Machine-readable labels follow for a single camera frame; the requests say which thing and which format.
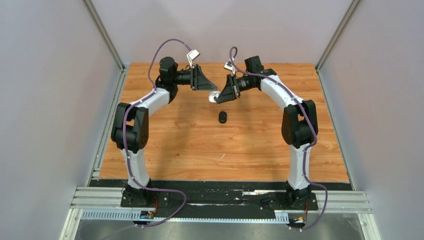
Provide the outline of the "white earbud charging case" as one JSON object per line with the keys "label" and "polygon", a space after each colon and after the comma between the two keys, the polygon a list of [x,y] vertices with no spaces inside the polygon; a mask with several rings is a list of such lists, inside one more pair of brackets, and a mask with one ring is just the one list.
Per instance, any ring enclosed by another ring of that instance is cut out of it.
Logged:
{"label": "white earbud charging case", "polygon": [[218,90],[213,90],[208,93],[208,101],[210,103],[216,103],[219,95],[221,94]]}

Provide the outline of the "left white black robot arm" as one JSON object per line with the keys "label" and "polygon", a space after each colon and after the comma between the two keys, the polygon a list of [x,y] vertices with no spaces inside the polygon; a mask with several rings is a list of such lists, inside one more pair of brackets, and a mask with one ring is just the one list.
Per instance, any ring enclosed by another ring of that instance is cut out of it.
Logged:
{"label": "left white black robot arm", "polygon": [[179,70],[175,60],[166,56],[159,62],[159,75],[153,89],[135,102],[121,102],[116,107],[111,140],[125,157],[128,183],[123,197],[142,207],[153,201],[144,154],[149,139],[149,118],[175,99],[179,85],[189,85],[194,91],[217,89],[198,64]]}

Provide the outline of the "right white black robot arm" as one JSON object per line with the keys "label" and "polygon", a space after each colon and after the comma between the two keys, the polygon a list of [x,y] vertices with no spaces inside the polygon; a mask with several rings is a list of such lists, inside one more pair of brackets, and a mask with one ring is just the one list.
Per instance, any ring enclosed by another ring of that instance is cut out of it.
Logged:
{"label": "right white black robot arm", "polygon": [[244,63],[246,69],[241,77],[236,76],[239,69],[233,59],[224,64],[231,73],[227,75],[225,87],[215,102],[233,101],[240,97],[242,91],[257,88],[280,107],[283,113],[281,134],[290,154],[285,202],[290,208],[298,209],[312,194],[309,163],[311,148],[317,143],[318,135],[316,104],[290,90],[273,69],[264,68],[259,56],[247,58]]}

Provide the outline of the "black earbud charging case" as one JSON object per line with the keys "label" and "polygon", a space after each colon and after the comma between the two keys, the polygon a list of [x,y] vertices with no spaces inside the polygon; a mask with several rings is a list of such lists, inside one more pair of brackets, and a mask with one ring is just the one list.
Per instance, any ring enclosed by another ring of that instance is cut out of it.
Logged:
{"label": "black earbud charging case", "polygon": [[218,121],[221,124],[225,124],[228,120],[228,114],[225,111],[220,111],[218,114]]}

